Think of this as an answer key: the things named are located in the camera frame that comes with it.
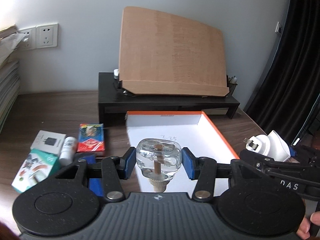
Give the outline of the person right hand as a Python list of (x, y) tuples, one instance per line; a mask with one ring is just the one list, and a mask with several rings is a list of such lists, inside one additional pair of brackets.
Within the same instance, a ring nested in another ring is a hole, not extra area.
[(308, 239), (310, 237), (310, 226), (311, 224), (319, 226), (320, 224), (320, 212), (314, 212), (311, 216), (310, 219), (307, 219), (306, 217), (303, 218), (296, 234), (301, 238), (301, 239)]

